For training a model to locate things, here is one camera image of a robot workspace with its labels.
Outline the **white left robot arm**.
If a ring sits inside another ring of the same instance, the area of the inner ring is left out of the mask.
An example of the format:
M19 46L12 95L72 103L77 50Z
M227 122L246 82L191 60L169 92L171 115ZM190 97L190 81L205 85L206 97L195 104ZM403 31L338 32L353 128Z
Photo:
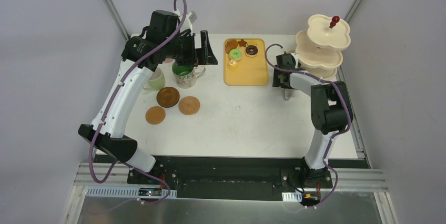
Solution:
M106 101L89 124L82 124L78 134L116 161L140 171L147 184L160 179L156 159L143 151L138 142L125 136L125 129L136 100L157 67L167 58L179 66L216 65L206 30L200 32L201 47L195 46L195 33L188 16L179 11L156 10L140 35L132 36L121 54L118 75Z

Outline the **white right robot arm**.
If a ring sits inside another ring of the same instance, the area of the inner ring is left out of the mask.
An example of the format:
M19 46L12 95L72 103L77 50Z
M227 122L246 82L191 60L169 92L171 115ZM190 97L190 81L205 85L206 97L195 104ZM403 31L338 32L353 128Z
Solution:
M328 157L336 138L346 133L353 113L345 82L321 79L296 67L296 53L281 54L273 65L273 87L296 89L310 97L310 117L315 128L304 156L299 182L312 187L328 170Z

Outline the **metal tongs with black tips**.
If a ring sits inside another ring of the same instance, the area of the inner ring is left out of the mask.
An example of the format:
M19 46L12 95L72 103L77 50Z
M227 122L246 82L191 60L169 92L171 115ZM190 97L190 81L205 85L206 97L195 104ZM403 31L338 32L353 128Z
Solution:
M283 98L285 101L289 101L292 97L293 90L292 89L284 89L283 90Z

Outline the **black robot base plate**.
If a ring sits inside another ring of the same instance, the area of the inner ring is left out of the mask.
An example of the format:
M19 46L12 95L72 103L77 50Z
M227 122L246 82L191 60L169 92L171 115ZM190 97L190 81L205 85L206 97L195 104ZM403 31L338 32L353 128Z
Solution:
M308 178L302 158L156 156L150 175L163 179L178 198L280 201L299 189L330 190L327 169Z

